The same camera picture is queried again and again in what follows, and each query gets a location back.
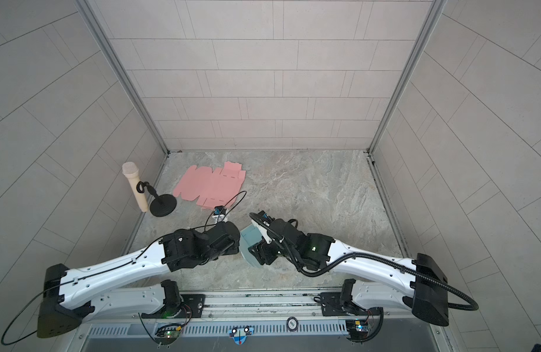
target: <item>pink cardboard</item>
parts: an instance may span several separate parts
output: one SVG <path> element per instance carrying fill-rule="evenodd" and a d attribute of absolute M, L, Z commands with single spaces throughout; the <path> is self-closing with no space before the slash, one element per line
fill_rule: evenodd
<path fill-rule="evenodd" d="M 241 164 L 225 162 L 223 168 L 216 168 L 214 172 L 208 166 L 196 168 L 190 166 L 173 190 L 173 195 L 179 194 L 185 201 L 198 198 L 197 205 L 203 208 L 214 208 L 225 205 L 230 198 L 239 193 L 245 181 L 245 170 Z"/>

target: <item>black cable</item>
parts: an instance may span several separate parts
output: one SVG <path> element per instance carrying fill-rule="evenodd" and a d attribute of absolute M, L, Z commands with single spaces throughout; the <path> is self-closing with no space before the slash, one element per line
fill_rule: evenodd
<path fill-rule="evenodd" d="M 138 313 L 138 317 L 139 317 L 139 320 L 142 322 L 143 329 L 147 332 L 147 335 L 149 336 L 149 338 L 151 339 L 151 341 L 155 342 L 155 344 L 157 345 L 157 341 L 155 341 L 155 339 L 153 338 L 153 336 L 151 336 L 151 334 L 149 333 L 149 331 L 148 331 L 147 328 L 146 328 L 146 325 L 143 323 L 143 320 L 142 320 L 142 314 L 141 314 L 141 313 Z"/>
<path fill-rule="evenodd" d="M 267 226 L 267 224 L 264 223 L 264 220 L 260 217 L 260 215 L 256 214 L 256 213 L 249 213 L 249 216 L 251 217 L 251 219 L 253 219 L 257 224 L 259 224 L 261 227 L 263 227 L 264 229 L 267 230 L 267 234 L 270 232 L 271 234 L 273 234 L 275 236 L 275 240 L 279 240 L 280 239 L 280 235 L 277 234 L 274 230 L 272 230 L 269 226 Z M 346 255 L 343 255 L 343 256 L 340 256 L 339 258 L 337 258 L 336 260 L 334 260 L 333 262 L 331 262 L 329 265 L 327 265 L 325 268 L 321 269 L 321 270 L 318 270 L 318 271 L 306 271 L 304 270 L 303 268 L 303 265 L 301 265 L 300 263 L 298 263 L 298 261 L 295 259 L 295 256 L 293 254 L 293 250 L 292 248 L 290 248 L 290 244 L 288 243 L 288 241 L 282 241 L 281 245 L 284 246 L 284 248 L 286 249 L 287 253 L 288 253 L 288 256 L 290 257 L 290 261 L 294 264 L 296 270 L 298 272 L 300 272 L 302 275 L 305 275 L 307 277 L 310 277 L 310 278 L 316 278 L 320 275 L 323 275 L 325 274 L 326 272 L 330 271 L 331 269 L 333 269 L 334 267 L 336 267 L 337 265 L 341 264 L 342 262 L 346 261 L 347 259 L 351 259 L 351 258 L 365 258 L 365 259 L 370 259 L 370 260 L 374 260 L 374 261 L 377 261 L 377 262 L 380 262 L 382 264 L 386 264 L 386 265 L 389 265 L 391 267 L 393 267 L 394 269 L 397 269 L 399 271 L 401 271 L 402 273 L 408 273 L 408 274 L 411 274 L 411 275 L 414 275 L 415 277 L 417 278 L 422 278 L 423 280 L 433 284 L 433 285 L 437 285 L 437 286 L 440 286 L 442 287 L 444 290 L 450 292 L 450 293 L 453 293 L 454 295 L 458 296 L 459 298 L 465 300 L 466 302 L 468 302 L 469 304 L 468 305 L 465 305 L 465 304 L 458 304 L 458 303 L 448 303 L 448 307 L 451 308 L 451 309 L 458 309 L 458 310 L 478 310 L 479 306 L 478 306 L 478 303 L 476 301 L 474 301 L 473 298 L 471 298 L 470 296 L 468 296 L 467 294 L 465 294 L 464 292 L 444 283 L 444 282 L 441 282 L 440 280 L 437 280 L 435 278 L 432 278 L 428 275 L 425 275 L 425 274 L 422 274 L 418 271 L 415 271 L 411 268 L 408 268 L 407 266 L 405 265 L 401 265 L 401 264 L 398 264 L 398 263 L 394 263 L 392 262 L 391 260 L 388 260 L 386 258 L 382 258 L 382 257 L 378 257 L 378 256 L 375 256 L 373 254 L 369 254 L 369 253 L 362 253 L 362 252 L 352 252 L 352 253 L 347 253 Z"/>
<path fill-rule="evenodd" d="M 26 335 L 26 336 L 24 336 L 24 337 L 21 337 L 20 339 L 18 339 L 18 340 L 16 340 L 16 341 L 13 341 L 13 342 L 5 342 L 5 335 L 7 334 L 7 332 L 9 331 L 9 329 L 11 328 L 11 326 L 13 325 L 13 323 L 14 323 L 14 322 L 17 320 L 17 318 L 22 314 L 22 312 L 24 312 L 25 309 L 28 308 L 28 306 L 29 306 L 32 302 L 34 302 L 35 299 L 37 299 L 38 297 L 40 297 L 40 296 L 43 295 L 44 293 L 46 293 L 46 292 L 48 292 L 48 291 L 50 291 L 50 290 L 53 290 L 54 288 L 58 288 L 59 286 L 66 285 L 66 284 L 72 283 L 72 282 L 73 282 L 73 280 L 68 281 L 68 282 L 64 282 L 63 284 L 60 284 L 60 285 L 52 286 L 52 287 L 47 288 L 46 290 L 43 290 L 42 292 L 38 293 L 36 296 L 34 296 L 34 298 L 31 299 L 30 302 L 28 302 L 28 303 L 21 309 L 21 311 L 13 318 L 13 320 L 11 320 L 11 322 L 9 323 L 9 325 L 7 326 L 7 328 L 5 329 L 5 331 L 3 332 L 3 335 L 1 335 L 1 344 L 2 344 L 3 346 L 9 346 L 9 345 L 12 345 L 12 344 L 14 344 L 14 343 L 17 343 L 17 342 L 19 342 L 19 341 L 22 341 L 22 340 L 26 339 L 28 336 L 31 336 L 31 335 L 37 333 L 38 330 L 33 331 L 33 332 L 31 332 L 30 334 L 28 334 L 28 335 Z"/>
<path fill-rule="evenodd" d="M 376 335 L 378 335 L 378 333 L 380 332 L 380 329 L 382 328 L 382 324 L 384 322 L 384 308 L 382 307 L 378 307 L 379 310 L 380 310 L 380 320 L 378 321 L 378 326 L 376 329 L 374 329 L 374 331 L 371 333 L 371 334 L 368 334 L 364 339 L 362 340 L 351 340 L 351 339 L 348 339 L 349 341 L 351 342 L 366 342 L 366 341 L 370 341 L 372 340 L 373 338 L 376 337 Z"/>

